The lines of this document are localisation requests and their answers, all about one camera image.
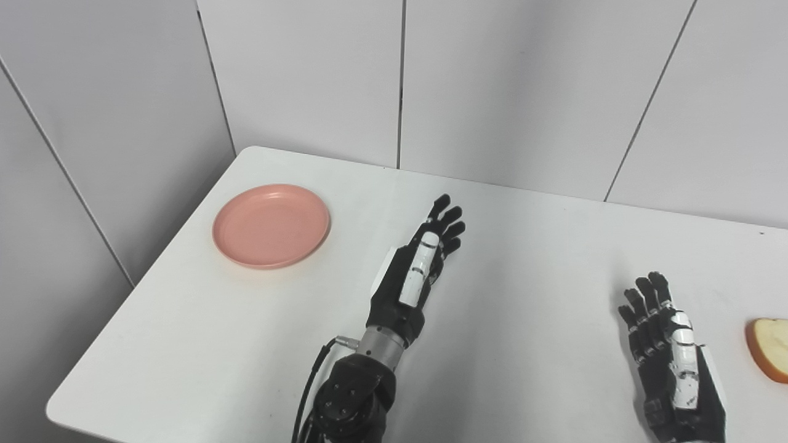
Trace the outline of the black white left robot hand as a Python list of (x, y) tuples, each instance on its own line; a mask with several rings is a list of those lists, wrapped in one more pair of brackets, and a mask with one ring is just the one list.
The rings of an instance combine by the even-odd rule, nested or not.
[(462, 208), (442, 194), (411, 240), (395, 250), (372, 294), (367, 327), (389, 330), (408, 348), (422, 333), (424, 308), (446, 258), (461, 247)]

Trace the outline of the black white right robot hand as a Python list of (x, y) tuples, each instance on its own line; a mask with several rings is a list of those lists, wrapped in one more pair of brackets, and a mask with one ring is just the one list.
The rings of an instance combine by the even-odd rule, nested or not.
[(645, 400), (643, 415), (659, 442), (726, 442), (726, 409), (707, 348), (678, 309), (668, 280), (652, 271), (623, 292), (618, 314)]

